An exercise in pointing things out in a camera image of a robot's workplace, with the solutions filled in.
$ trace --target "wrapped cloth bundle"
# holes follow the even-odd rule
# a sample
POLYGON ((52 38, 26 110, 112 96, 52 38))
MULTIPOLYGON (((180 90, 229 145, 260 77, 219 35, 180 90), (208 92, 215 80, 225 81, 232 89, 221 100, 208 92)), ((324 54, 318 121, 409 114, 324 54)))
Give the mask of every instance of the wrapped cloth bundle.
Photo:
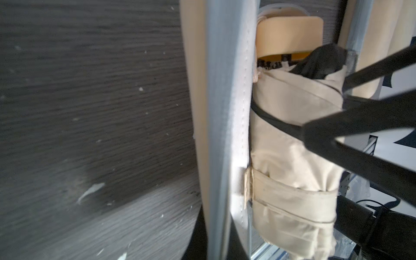
MULTIPOLYGON (((331 44, 294 66, 258 68, 253 101, 269 115, 301 126, 342 109, 345 50, 331 44)), ((250 112, 251 161, 247 182, 253 225, 292 259, 333 254, 333 226, 343 169, 308 151, 303 142, 250 112)))

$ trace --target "white fabric strap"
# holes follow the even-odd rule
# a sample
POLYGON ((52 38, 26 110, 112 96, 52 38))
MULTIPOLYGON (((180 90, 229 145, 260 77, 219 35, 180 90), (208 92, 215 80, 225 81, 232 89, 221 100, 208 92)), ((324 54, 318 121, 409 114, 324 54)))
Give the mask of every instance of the white fabric strap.
POLYGON ((304 191, 275 181, 254 169, 253 177, 253 200, 270 208, 278 208, 283 214, 298 217, 311 225, 335 221, 338 190, 304 191))
POLYGON ((278 211, 253 201, 256 214, 253 225, 266 242, 278 245, 299 259, 324 260, 333 254, 336 244, 332 236, 333 223, 317 227, 278 211))

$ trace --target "gray wood grain wall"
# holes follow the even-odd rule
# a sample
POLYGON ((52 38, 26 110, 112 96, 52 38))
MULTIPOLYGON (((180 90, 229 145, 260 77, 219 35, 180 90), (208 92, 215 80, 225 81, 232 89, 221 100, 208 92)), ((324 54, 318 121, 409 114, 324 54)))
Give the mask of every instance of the gray wood grain wall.
MULTIPOLYGON (((291 2, 334 39, 345 1, 291 2)), ((178 10, 0 1, 0 258, 181 256, 201 202, 178 10)))

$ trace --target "beige padded panel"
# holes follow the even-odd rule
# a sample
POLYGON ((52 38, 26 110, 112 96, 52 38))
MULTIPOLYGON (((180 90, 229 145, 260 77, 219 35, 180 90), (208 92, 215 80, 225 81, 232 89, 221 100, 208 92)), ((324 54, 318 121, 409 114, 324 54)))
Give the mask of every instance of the beige padded panel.
POLYGON ((387 55, 391 55, 409 46, 415 25, 416 0, 404 0, 387 55))
POLYGON ((322 45, 320 17, 272 17, 257 25, 257 57, 308 52, 322 45))
MULTIPOLYGON (((356 0, 349 0, 345 10, 338 45, 346 46, 356 0)), ((368 23, 364 43, 359 54, 356 71, 387 56, 393 32, 401 12, 403 0, 375 0, 368 23)), ((353 95, 370 98, 375 93, 380 79, 353 89, 353 95)))
POLYGON ((181 28, 191 96, 193 132, 205 224, 209 223, 208 105, 205 0, 180 0, 181 28))

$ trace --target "black strap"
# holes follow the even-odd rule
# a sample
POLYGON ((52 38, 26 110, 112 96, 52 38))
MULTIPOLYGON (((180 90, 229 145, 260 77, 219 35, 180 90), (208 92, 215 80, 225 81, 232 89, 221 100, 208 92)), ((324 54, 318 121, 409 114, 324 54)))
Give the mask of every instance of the black strap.
POLYGON ((302 131, 300 126, 292 125, 283 122, 282 120, 279 120, 275 118, 274 116, 270 115, 263 109, 261 109, 256 102, 254 102, 254 99, 251 99, 251 109, 264 121, 268 122, 272 126, 276 127, 280 131, 283 131, 287 133, 288 135, 295 137, 296 139, 299 139, 302 141, 302 131))

